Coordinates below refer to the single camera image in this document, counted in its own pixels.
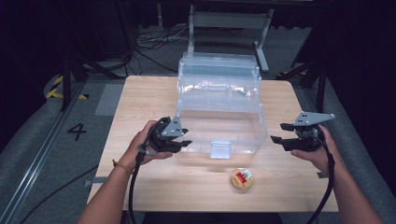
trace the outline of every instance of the person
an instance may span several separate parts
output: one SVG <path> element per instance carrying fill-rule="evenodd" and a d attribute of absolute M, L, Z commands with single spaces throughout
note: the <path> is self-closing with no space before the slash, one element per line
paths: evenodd
<path fill-rule="evenodd" d="M 119 160 L 119 164 L 122 165 L 116 165 L 114 167 L 103 186 L 99 188 L 96 194 L 92 197 L 78 219 L 79 224 L 120 224 L 125 192 L 127 190 L 129 178 L 131 177 L 131 173 L 128 172 L 128 169 L 125 169 L 122 166 L 124 165 L 130 169 L 135 167 L 137 147 L 144 142 L 150 128 L 155 124 L 155 122 L 156 121 L 154 120 L 150 120 L 143 130 L 137 133 L 134 137 L 131 144 Z M 342 163 L 337 145 L 329 131 L 323 126 L 319 127 L 324 133 L 328 148 L 335 160 L 333 192 L 338 204 L 342 223 L 382 223 L 378 214 L 367 201 L 352 175 Z M 320 148 L 313 152 L 294 149 L 290 154 L 302 160 L 311 161 L 323 174 L 328 175 L 328 161 L 324 148 Z M 147 155 L 145 156 L 142 164 L 146 164 L 152 160 L 167 159 L 172 157 L 172 155 L 173 153 L 171 152 L 160 152 L 155 156 Z"/>

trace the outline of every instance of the plastic box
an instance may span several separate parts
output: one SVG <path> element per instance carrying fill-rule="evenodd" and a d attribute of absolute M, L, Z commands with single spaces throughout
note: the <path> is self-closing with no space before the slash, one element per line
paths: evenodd
<path fill-rule="evenodd" d="M 186 52 L 178 68 L 177 115 L 192 143 L 185 152 L 213 159 L 254 154 L 268 137 L 262 78 L 250 55 Z"/>

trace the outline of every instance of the dark background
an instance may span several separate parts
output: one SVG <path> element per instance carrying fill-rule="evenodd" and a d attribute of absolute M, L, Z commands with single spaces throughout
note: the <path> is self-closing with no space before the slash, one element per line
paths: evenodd
<path fill-rule="evenodd" d="M 326 52 L 329 80 L 340 102 L 378 171 L 389 188 L 396 190 L 396 153 L 392 145 L 395 3 L 378 0 L 333 4 L 336 10 L 323 13 L 312 9 L 276 10 L 272 25 L 314 26 L 296 62 L 307 63 Z M 130 4 L 127 8 L 127 19 L 133 26 L 158 25 L 155 4 Z M 163 6 L 163 26 L 186 22 L 188 8 Z M 125 54 L 117 15 L 117 5 L 112 1 L 0 1 L 0 150 L 46 102 L 44 86 L 59 72 L 67 51 L 93 61 Z"/>

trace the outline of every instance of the printed number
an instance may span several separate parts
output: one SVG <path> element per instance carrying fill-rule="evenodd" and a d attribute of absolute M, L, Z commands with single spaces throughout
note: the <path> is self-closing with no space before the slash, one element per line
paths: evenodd
<path fill-rule="evenodd" d="M 87 131 L 83 131 L 82 128 L 84 127 L 84 124 L 79 123 L 78 125 L 74 126 L 73 128 L 69 129 L 67 132 L 68 133 L 76 133 L 76 138 L 75 141 L 78 141 L 79 135 L 82 133 L 86 133 Z"/>

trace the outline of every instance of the black cable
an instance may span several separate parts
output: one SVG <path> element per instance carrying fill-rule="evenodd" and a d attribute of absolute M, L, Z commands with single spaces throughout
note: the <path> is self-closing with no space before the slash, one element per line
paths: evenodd
<path fill-rule="evenodd" d="M 184 34 L 186 34 L 186 32 L 188 31 L 187 28 L 188 28 L 188 26 L 184 27 L 181 30 L 174 31 L 173 33 L 171 33 L 171 31 L 169 30 L 169 31 L 167 31 L 166 35 L 162 35 L 165 32 L 165 31 L 162 31 L 155 37 L 153 37 L 152 35 L 150 35 L 149 37 L 146 37 L 146 35 L 149 33 L 143 33 L 143 35 L 145 37 L 139 37 L 142 35 L 142 34 L 139 34 L 136 36 L 134 47 L 135 48 L 138 47 L 139 50 L 160 49 L 166 44 L 174 43 L 174 42 L 177 42 L 178 40 L 182 39 L 182 37 L 177 37 L 177 36 L 178 35 L 183 36 Z M 151 44 L 150 47 L 139 45 L 139 44 L 148 44 L 148 43 Z"/>
<path fill-rule="evenodd" d="M 109 66 L 109 67 L 105 67 L 105 69 L 108 70 L 108 71 L 113 71 L 113 70 L 122 68 L 122 67 L 123 67 L 125 64 L 127 64 L 127 63 L 128 63 L 128 61 L 120 62 L 120 63 L 118 63 L 118 64 L 115 64 L 115 65 L 112 65 L 112 66 Z M 98 70 L 96 70 L 96 69 L 94 69 L 94 68 L 91 68 L 91 67 L 84 67 L 84 69 L 85 69 L 87 72 L 91 72 L 91 73 L 100 73 Z"/>
<path fill-rule="evenodd" d="M 332 157 L 332 153 L 330 152 L 329 148 L 327 147 L 326 142 L 321 141 L 314 135 L 310 135 L 310 136 L 315 138 L 317 141 L 319 141 L 320 144 L 323 146 L 324 150 L 326 151 L 326 156 L 328 159 L 328 166 L 329 166 L 329 184 L 327 185 L 326 192 L 324 193 L 323 198 L 320 201 L 320 204 L 319 204 L 317 210 L 312 215 L 312 217 L 309 218 L 307 224 L 311 224 L 315 221 L 315 219 L 318 217 L 320 211 L 322 210 L 324 204 L 327 202 L 330 195 L 332 194 L 332 186 L 334 185 L 334 165 L 335 165 L 334 158 Z"/>
<path fill-rule="evenodd" d="M 103 73 L 104 75 L 113 78 L 113 79 L 125 79 L 125 77 L 120 77 L 108 70 L 106 70 L 102 65 L 100 65 L 99 63 L 93 62 L 91 60 L 86 59 L 84 56 L 79 55 L 77 53 L 74 53 L 74 57 L 76 57 L 77 59 L 79 59 L 80 61 L 86 63 L 87 65 L 89 65 L 90 67 L 94 68 L 95 70 L 100 71 L 101 73 Z"/>
<path fill-rule="evenodd" d="M 131 65 L 128 64 L 129 69 L 131 69 L 131 71 L 134 73 L 135 76 L 137 76 L 137 73 L 134 71 L 134 69 L 132 69 Z"/>
<path fill-rule="evenodd" d="M 128 77 L 128 69 L 126 69 L 126 64 L 125 64 L 125 77 Z"/>
<path fill-rule="evenodd" d="M 178 73 L 177 70 L 174 70 L 174 69 L 172 69 L 172 68 L 168 68 L 168 67 L 166 67 L 166 66 L 164 66 L 164 65 L 162 65 L 162 64 L 160 64 L 160 63 L 157 63 L 157 62 L 155 62 L 154 60 L 150 59 L 150 57 L 148 57 L 148 56 L 146 56 L 145 54 L 143 54 L 142 52 L 140 52 L 140 50 L 137 49 L 136 52 L 138 52 L 138 53 L 139 53 L 140 55 L 142 55 L 143 57 L 149 59 L 150 61 L 152 61 L 152 62 L 158 64 L 160 67 L 162 67 L 162 68 L 164 68 L 164 69 L 167 69 L 167 70 L 169 70 L 169 71 Z"/>
<path fill-rule="evenodd" d="M 53 191 L 50 195 L 48 195 L 47 197 L 45 197 L 43 200 L 41 200 L 40 203 L 38 203 L 34 208 L 32 208 L 32 210 L 30 210 L 30 212 L 22 219 L 22 221 L 20 222 L 20 224 L 22 224 L 23 222 L 26 221 L 26 219 L 33 214 L 33 212 L 41 205 L 43 204 L 46 200 L 48 200 L 50 197 L 52 197 L 54 194 L 56 194 L 57 192 L 61 191 L 62 189 L 66 188 L 67 186 L 69 186 L 70 184 L 72 184 L 73 182 L 75 182 L 76 180 L 82 178 L 84 175 L 88 174 L 89 172 L 93 171 L 94 169 L 98 168 L 98 165 L 93 166 L 90 170 L 84 172 L 83 174 L 76 176 L 75 178 L 73 178 L 72 180 L 70 180 L 69 182 L 67 182 L 66 184 L 64 184 L 63 186 L 61 186 L 60 188 L 56 189 L 55 191 Z"/>
<path fill-rule="evenodd" d="M 151 127 L 151 129 L 148 132 L 148 135 L 146 136 L 145 141 L 143 142 L 142 145 L 139 146 L 139 152 L 136 155 L 136 166 L 134 167 L 134 174 L 132 175 L 132 180 L 131 180 L 131 184 L 129 186 L 129 202 L 128 202 L 128 210 L 129 210 L 129 217 L 132 221 L 133 224 L 136 224 L 136 220 L 134 219 L 134 209 L 133 209 L 133 203 L 134 203 L 134 182 L 136 181 L 136 177 L 137 177 L 137 173 L 139 172 L 140 169 L 140 165 L 143 161 L 143 159 L 145 159 L 145 155 L 146 155 L 146 147 L 148 146 L 148 141 L 149 141 L 149 137 L 151 136 L 152 131 L 160 124 L 163 122 L 163 119 L 158 120 L 154 126 Z"/>
<path fill-rule="evenodd" d="M 169 32 L 178 33 L 178 32 L 180 32 L 181 30 L 168 30 L 168 31 L 169 31 Z M 152 33 L 163 33 L 163 32 L 164 32 L 164 30 L 150 31 L 150 32 L 140 33 L 140 34 L 138 34 L 137 36 L 139 36 L 139 35 L 152 35 Z"/>
<path fill-rule="evenodd" d="M 139 76 L 142 76 L 143 68 L 142 68 L 142 66 L 140 65 L 140 60 L 136 57 L 136 55 L 132 54 L 132 56 L 134 56 L 134 58 L 136 58 L 136 60 L 137 60 L 137 65 L 139 66 L 139 69 L 140 69 Z"/>

